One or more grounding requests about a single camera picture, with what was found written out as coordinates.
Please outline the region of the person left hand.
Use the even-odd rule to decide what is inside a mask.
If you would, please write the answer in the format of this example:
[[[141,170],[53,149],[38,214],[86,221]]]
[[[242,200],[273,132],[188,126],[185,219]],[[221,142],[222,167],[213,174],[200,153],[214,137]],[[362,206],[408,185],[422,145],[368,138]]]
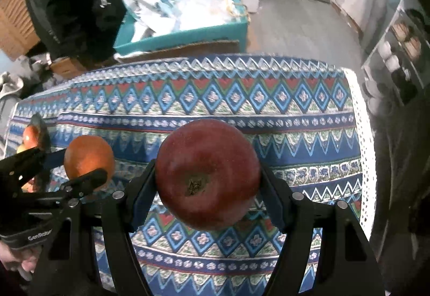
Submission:
[[[42,248],[36,246],[26,250],[15,251],[1,241],[0,250],[1,263],[7,270],[21,267],[25,272],[33,273],[37,267]]]

